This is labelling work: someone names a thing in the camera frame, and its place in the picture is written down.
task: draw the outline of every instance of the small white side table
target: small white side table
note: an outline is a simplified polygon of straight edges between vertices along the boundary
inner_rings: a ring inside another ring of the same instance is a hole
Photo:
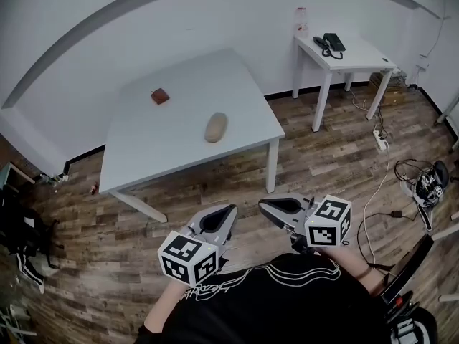
[[[382,95],[386,91],[392,71],[397,67],[396,64],[361,37],[340,37],[340,39],[346,48],[346,51],[343,52],[342,60],[322,56],[322,49],[314,43],[312,36],[309,38],[295,38],[296,65],[293,74],[293,98],[298,98],[298,91],[303,76],[303,60],[305,54],[309,55],[317,62],[324,71],[321,91],[318,95],[316,115],[313,120],[313,131],[318,131],[321,126],[323,110],[325,109],[328,91],[330,89],[331,76],[334,72],[346,73],[345,91],[351,89],[351,84],[356,72],[384,72],[381,85],[374,97],[372,106],[366,114],[366,118],[371,120],[378,108],[379,102],[381,102]]]

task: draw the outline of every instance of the white table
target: white table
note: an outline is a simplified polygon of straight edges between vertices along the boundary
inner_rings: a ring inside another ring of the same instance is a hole
[[[371,120],[378,108],[379,102],[381,102],[382,95],[386,91],[392,70],[397,67],[396,64],[361,37],[340,37],[340,39],[346,48],[346,51],[343,52],[342,60],[322,56],[322,49],[314,43],[312,36],[309,38],[295,38],[296,65],[293,74],[293,98],[298,98],[298,90],[300,89],[303,75],[304,54],[309,55],[324,71],[321,91],[318,95],[316,114],[313,120],[313,131],[318,131],[321,126],[323,110],[325,109],[330,89],[331,76],[334,72],[346,73],[346,86],[344,87],[346,91],[351,89],[356,72],[384,72],[381,85],[373,99],[372,106],[366,114],[366,118]],[[339,56],[338,52],[332,51],[332,53],[334,56]]]
[[[170,99],[157,105],[151,91]],[[204,131],[215,112],[228,126],[217,143]],[[231,49],[155,72],[120,92],[110,124],[100,174],[101,193],[111,193],[160,222],[161,212],[121,189],[212,159],[267,145],[266,189],[274,191],[279,139],[283,132],[247,68]]]

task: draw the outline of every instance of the wooden floor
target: wooden floor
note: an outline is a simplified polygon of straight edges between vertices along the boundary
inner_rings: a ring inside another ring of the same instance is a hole
[[[355,91],[361,104],[366,88]],[[374,120],[366,120],[365,113],[352,105],[351,95],[343,90],[331,91],[323,125],[313,133],[317,95],[270,101],[285,131],[276,191],[306,196],[333,194],[352,201],[353,225],[348,236],[351,248],[358,251],[356,228],[365,203],[385,175],[387,152],[377,149],[372,135]],[[382,112],[389,132],[389,175],[367,213],[402,210],[413,217],[415,205],[400,190],[393,171],[395,161],[441,159],[453,170],[454,157],[448,156],[453,139],[444,125],[432,127],[437,114],[420,93],[389,94],[387,102],[391,104]],[[99,153],[72,165],[67,183],[56,188],[35,187],[24,200],[45,220],[61,221],[55,240],[65,245],[65,251],[53,251],[52,258],[61,270],[47,278],[44,295],[22,276],[16,285],[14,258],[1,250],[0,299],[19,297],[28,304],[39,342],[132,343],[167,282],[161,275],[157,248],[171,230],[179,229],[194,213],[212,204],[230,201],[240,211],[225,270],[260,264],[290,251],[287,233],[257,209],[257,201],[265,195],[263,148],[131,190],[166,213],[167,224],[148,219],[111,196],[90,195],[91,186],[99,179],[102,158]],[[450,184],[444,201],[435,209],[435,231],[451,224],[450,215],[459,209],[458,197],[459,185]],[[397,262],[425,233],[419,217],[413,222],[376,216],[368,220],[368,226],[377,261],[383,264]],[[369,257],[364,234],[361,241]],[[459,302],[437,301],[440,293],[459,291],[458,242],[456,234],[436,244],[411,283],[415,298],[437,318],[441,343],[459,343]],[[50,274],[44,258],[36,258],[34,263]]]

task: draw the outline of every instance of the electrical cable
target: electrical cable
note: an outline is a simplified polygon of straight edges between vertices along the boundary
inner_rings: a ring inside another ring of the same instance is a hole
[[[351,92],[351,94],[352,94],[352,104],[354,105],[354,107],[357,107],[359,110],[368,112],[368,110],[367,110],[367,108],[366,108],[366,99],[364,99],[364,102],[362,103],[361,107],[359,107],[359,106],[356,104],[356,102],[355,102],[355,100],[356,100],[356,95],[355,95],[355,93],[352,92],[352,89],[349,89],[349,92]],[[378,116],[375,116],[374,118],[376,119],[376,123],[374,124],[374,129],[373,129],[373,131],[375,131],[376,128],[377,128],[377,126],[378,126]]]
[[[343,52],[339,52],[339,54],[341,55],[341,57],[336,57],[336,56],[333,56],[333,54],[331,53],[331,50],[329,48],[322,49],[322,56],[324,56],[324,57],[333,57],[334,59],[342,60],[343,59]]]
[[[419,212],[417,212],[415,214],[415,217],[414,218],[410,218],[409,216],[400,216],[400,217],[396,217],[394,216],[394,212],[388,214],[388,213],[374,213],[372,215],[368,215],[367,219],[368,218],[371,218],[372,216],[375,216],[375,215],[387,215],[387,216],[391,216],[392,218],[406,218],[406,219],[409,219],[410,221],[415,221],[415,219],[417,218],[417,215],[419,214]],[[361,228],[361,225],[364,223],[364,221],[362,220],[359,224],[359,228],[357,229],[357,246],[359,246],[359,251],[360,251],[360,255],[364,258],[364,260],[366,261],[367,264],[369,264],[369,261],[368,259],[365,257],[364,255],[364,252],[361,250],[361,245],[360,245],[360,240],[359,240],[359,235],[360,235],[360,228]]]
[[[367,218],[371,218],[372,216],[375,216],[375,215],[388,215],[390,216],[390,214],[388,213],[374,213],[372,215],[368,215]],[[360,255],[364,258],[364,260],[366,261],[367,264],[369,264],[369,261],[366,259],[363,251],[361,250],[361,246],[360,246],[360,241],[359,241],[359,235],[360,235],[360,228],[361,228],[361,225],[364,223],[364,220],[362,220],[360,222],[360,225],[359,225],[359,228],[357,229],[357,245],[359,246],[359,250],[360,250]]]
[[[381,183],[379,184],[379,187],[378,189],[376,190],[376,192],[372,195],[372,197],[368,200],[368,202],[365,204],[365,207],[364,207],[364,229],[365,229],[365,234],[366,234],[366,240],[368,241],[368,246],[370,248],[370,252],[372,253],[372,256],[373,256],[373,264],[376,264],[376,257],[374,256],[374,252],[373,252],[373,249],[372,249],[372,243],[370,242],[370,237],[368,235],[368,231],[366,230],[366,223],[365,223],[365,213],[366,213],[366,207],[368,206],[368,204],[370,204],[370,202],[372,201],[372,199],[374,198],[374,196],[378,193],[378,191],[381,189],[381,186],[382,184],[384,183],[384,181],[386,181],[386,178],[387,178],[387,174],[389,173],[389,164],[390,164],[390,148],[389,148],[389,143],[387,141],[384,140],[384,142],[386,143],[387,145],[387,167],[386,167],[386,175],[384,176],[384,178],[382,179]]]
[[[445,22],[445,18],[446,18],[446,0],[443,0],[443,16],[442,16],[442,22],[440,24],[440,29],[438,30],[437,39],[435,40],[435,43],[433,44],[433,46],[430,49],[430,51],[426,55],[424,55],[425,57],[429,57],[430,53],[437,46],[438,40],[440,39],[440,35],[442,33],[442,28],[443,28],[443,23]]]
[[[433,167],[433,164],[431,164],[431,162],[429,162],[429,161],[419,161],[419,160],[414,159],[414,158],[402,159],[400,161],[397,161],[395,163],[395,166],[394,166],[395,177],[397,177],[397,179],[399,181],[408,182],[411,186],[414,186],[415,184],[413,182],[411,182],[411,180],[406,178],[404,175],[400,174],[400,172],[398,171],[397,167],[399,167],[400,165],[406,165],[406,166],[410,166],[410,167],[416,168],[417,170],[421,171],[422,173],[425,173],[426,175],[427,175],[427,172],[425,170],[423,170],[422,168],[420,168],[420,167],[418,167],[418,166],[416,166],[414,164],[408,163],[408,162],[426,163],[430,167]]]
[[[378,117],[379,117],[379,122],[381,123],[381,130],[379,131],[379,138],[381,140],[384,140],[385,138],[387,138],[389,134],[384,128],[384,118],[382,117],[382,113],[381,113],[381,103],[378,106]]]

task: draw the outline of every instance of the plastic bottle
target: plastic bottle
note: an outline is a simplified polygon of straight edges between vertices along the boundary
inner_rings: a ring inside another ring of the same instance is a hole
[[[308,16],[306,8],[299,7],[295,10],[295,35],[306,38],[309,35]]]

